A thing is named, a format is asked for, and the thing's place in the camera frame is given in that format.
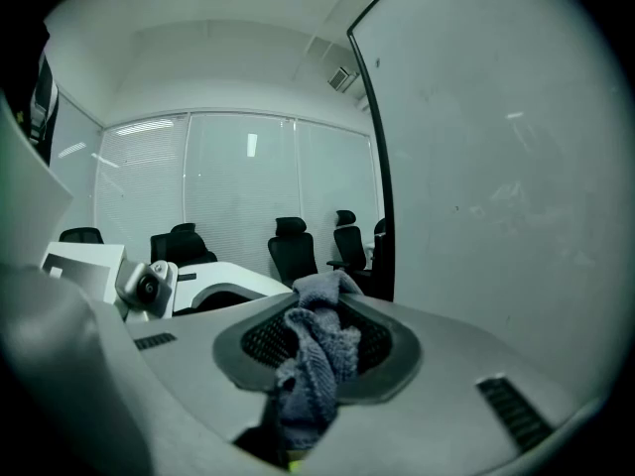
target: gray cloth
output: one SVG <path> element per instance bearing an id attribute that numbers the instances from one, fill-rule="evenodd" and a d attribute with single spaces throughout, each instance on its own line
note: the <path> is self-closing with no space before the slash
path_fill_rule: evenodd
<path id="1" fill-rule="evenodd" d="M 337 270 L 298 279 L 294 291 L 300 300 L 285 323 L 298 336 L 298 353 L 276 371 L 279 417 L 287 449 L 309 449 L 335 419 L 337 385 L 357 376 L 361 334 L 341 329 L 336 308 L 340 291 L 361 290 Z"/>

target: person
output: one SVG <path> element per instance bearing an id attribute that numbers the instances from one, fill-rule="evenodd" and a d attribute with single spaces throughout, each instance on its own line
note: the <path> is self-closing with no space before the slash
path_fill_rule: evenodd
<path id="1" fill-rule="evenodd" d="M 58 88 L 44 49 L 44 19 L 64 0 L 2 0 L 3 31 L 8 31 L 0 65 L 0 87 L 25 136 L 48 165 L 59 109 Z M 10 5 L 19 6 L 16 12 Z"/>

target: chair armrest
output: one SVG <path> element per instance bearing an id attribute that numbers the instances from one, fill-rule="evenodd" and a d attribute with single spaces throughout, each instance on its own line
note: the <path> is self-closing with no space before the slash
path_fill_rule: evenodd
<path id="1" fill-rule="evenodd" d="M 338 268 L 350 268 L 350 263 L 344 263 L 343 261 L 328 261 L 326 264 L 333 266 L 334 270 L 337 270 Z"/>

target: black vent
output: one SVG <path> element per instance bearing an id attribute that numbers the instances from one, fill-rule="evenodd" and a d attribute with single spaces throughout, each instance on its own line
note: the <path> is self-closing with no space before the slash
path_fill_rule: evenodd
<path id="1" fill-rule="evenodd" d="M 476 385 L 516 444 L 525 452 L 540 444 L 552 428 L 540 417 L 507 378 L 486 379 Z"/>
<path id="2" fill-rule="evenodd" d="M 167 344 L 173 340 L 177 340 L 177 337 L 172 333 L 159 333 L 158 335 L 138 338 L 135 340 L 135 345 L 137 346 L 137 349 L 143 351 L 144 349 L 150 349 L 152 347 L 157 347 L 158 345 Z"/>
<path id="3" fill-rule="evenodd" d="M 285 310 L 247 331 L 240 344 L 242 350 L 256 361 L 271 368 L 278 368 L 285 360 L 296 356 L 298 339 L 285 325 Z M 352 308 L 340 303 L 337 307 L 342 328 L 355 326 L 361 333 L 359 341 L 357 373 L 363 374 L 376 367 L 390 354 L 390 331 Z"/>

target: air vent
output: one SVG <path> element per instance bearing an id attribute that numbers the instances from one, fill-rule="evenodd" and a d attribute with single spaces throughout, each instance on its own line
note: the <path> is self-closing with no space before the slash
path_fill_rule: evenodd
<path id="1" fill-rule="evenodd" d="M 507 428 L 521 451 L 540 444 L 552 428 L 505 377 L 485 379 L 476 387 Z"/>
<path id="2" fill-rule="evenodd" d="M 135 345 L 137 346 L 137 349 L 143 351 L 145 349 L 157 347 L 158 345 L 167 344 L 168 342 L 172 342 L 174 340 L 177 340 L 177 337 L 172 333 L 159 333 L 149 337 L 138 338 L 135 340 Z"/>
<path id="3" fill-rule="evenodd" d="M 350 73 L 344 68 L 340 67 L 331 79 L 328 80 L 330 84 L 336 90 L 339 90 L 350 77 Z"/>

